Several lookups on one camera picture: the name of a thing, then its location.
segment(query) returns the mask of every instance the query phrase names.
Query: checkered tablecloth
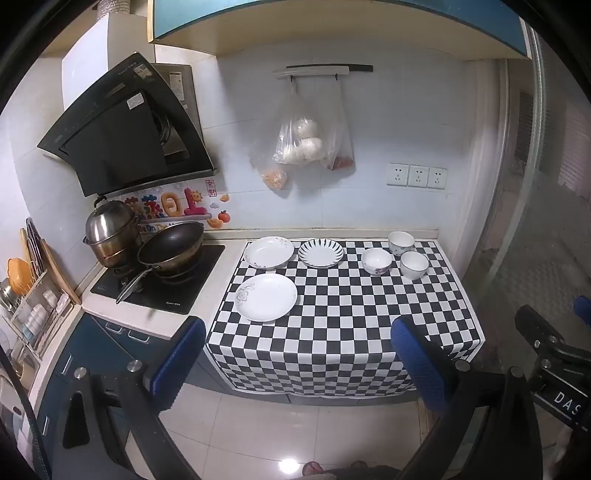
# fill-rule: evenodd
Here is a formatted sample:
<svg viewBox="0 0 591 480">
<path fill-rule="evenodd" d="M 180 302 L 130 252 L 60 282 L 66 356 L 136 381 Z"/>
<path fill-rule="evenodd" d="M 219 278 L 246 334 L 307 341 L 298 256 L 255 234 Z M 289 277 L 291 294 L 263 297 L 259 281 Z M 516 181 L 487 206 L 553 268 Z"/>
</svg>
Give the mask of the checkered tablecloth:
<svg viewBox="0 0 591 480">
<path fill-rule="evenodd" d="M 328 396 L 398 395 L 414 388 L 390 343 L 390 325 L 412 315 L 425 336 L 451 358 L 468 358 L 484 341 L 482 329 L 436 241 L 417 241 L 427 274 L 370 276 L 361 264 L 366 248 L 387 241 L 340 241 L 345 256 L 327 270 L 306 267 L 297 256 L 274 270 L 292 279 L 298 300 L 271 323 L 243 318 L 234 305 L 245 280 L 265 273 L 241 260 L 207 337 L 207 349 L 238 390 Z"/>
</svg>

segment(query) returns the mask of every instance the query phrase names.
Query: frying pan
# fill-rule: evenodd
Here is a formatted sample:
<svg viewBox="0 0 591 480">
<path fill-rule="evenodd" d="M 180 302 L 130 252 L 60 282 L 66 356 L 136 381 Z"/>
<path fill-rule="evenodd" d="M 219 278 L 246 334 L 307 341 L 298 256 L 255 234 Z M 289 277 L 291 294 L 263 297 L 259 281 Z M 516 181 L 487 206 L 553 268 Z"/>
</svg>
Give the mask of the frying pan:
<svg viewBox="0 0 591 480">
<path fill-rule="evenodd" d="M 146 269 L 128 283 L 115 303 L 129 297 L 146 274 L 178 271 L 190 264 L 201 248 L 203 230 L 200 222 L 183 222 L 168 226 L 151 237 L 138 250 L 138 261 Z"/>
</svg>

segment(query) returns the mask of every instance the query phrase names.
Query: blue cabinet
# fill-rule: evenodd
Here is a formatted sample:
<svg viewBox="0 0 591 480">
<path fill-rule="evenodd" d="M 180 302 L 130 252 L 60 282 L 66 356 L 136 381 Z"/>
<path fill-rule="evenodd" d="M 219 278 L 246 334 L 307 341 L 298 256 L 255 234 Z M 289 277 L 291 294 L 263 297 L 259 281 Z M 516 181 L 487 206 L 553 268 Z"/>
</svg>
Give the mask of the blue cabinet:
<svg viewBox="0 0 591 480">
<path fill-rule="evenodd" d="M 96 323 L 134 359 L 150 363 L 154 355 L 166 345 L 164 340 L 153 335 L 122 327 L 100 317 L 94 317 Z"/>
<path fill-rule="evenodd" d="M 132 356 L 87 313 L 80 318 L 61 353 L 43 394 L 37 421 L 43 434 L 43 443 L 51 462 L 60 407 L 67 399 L 66 390 L 74 380 L 74 371 L 85 367 L 91 374 L 108 375 L 124 370 Z M 112 408 L 113 420 L 119 437 L 124 442 L 129 432 L 120 408 Z M 35 468 L 39 467 L 35 459 Z"/>
<path fill-rule="evenodd" d="M 156 43 L 215 55 L 348 34 L 414 41 L 465 60 L 527 55 L 521 20 L 501 0 L 153 0 L 148 15 Z"/>
</svg>

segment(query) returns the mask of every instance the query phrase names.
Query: overhead cabinet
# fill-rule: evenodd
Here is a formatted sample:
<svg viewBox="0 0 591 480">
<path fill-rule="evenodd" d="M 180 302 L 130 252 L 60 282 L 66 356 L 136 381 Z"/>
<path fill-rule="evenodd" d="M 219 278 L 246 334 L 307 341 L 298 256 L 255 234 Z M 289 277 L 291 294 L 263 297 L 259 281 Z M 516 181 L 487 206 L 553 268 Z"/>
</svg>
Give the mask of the overhead cabinet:
<svg viewBox="0 0 591 480">
<path fill-rule="evenodd" d="M 501 0 L 150 0 L 148 37 L 217 56 L 322 37 L 412 43 L 462 60 L 528 56 L 522 21 Z"/>
</svg>

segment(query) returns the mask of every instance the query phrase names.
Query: pot handle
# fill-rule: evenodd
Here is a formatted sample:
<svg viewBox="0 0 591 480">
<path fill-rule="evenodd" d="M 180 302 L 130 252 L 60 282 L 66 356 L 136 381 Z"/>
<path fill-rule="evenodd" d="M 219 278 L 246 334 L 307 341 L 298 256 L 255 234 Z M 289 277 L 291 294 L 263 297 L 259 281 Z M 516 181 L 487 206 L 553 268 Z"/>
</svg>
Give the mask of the pot handle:
<svg viewBox="0 0 591 480">
<path fill-rule="evenodd" d="M 96 206 L 97 206 L 97 205 L 98 205 L 100 202 L 102 202 L 103 200 L 106 200 L 106 199 L 107 199 L 107 197 L 106 197 L 105 195 L 100 195 L 99 197 L 97 197 L 97 198 L 96 198 L 96 200 L 95 200 L 95 210 L 96 210 Z"/>
<path fill-rule="evenodd" d="M 138 286 L 139 281 L 152 270 L 152 268 L 147 268 L 142 273 L 137 275 L 131 282 L 129 282 L 127 286 L 123 289 L 123 291 L 119 294 L 115 303 L 124 301 L 127 297 L 129 297 L 134 292 L 135 288 Z"/>
</svg>

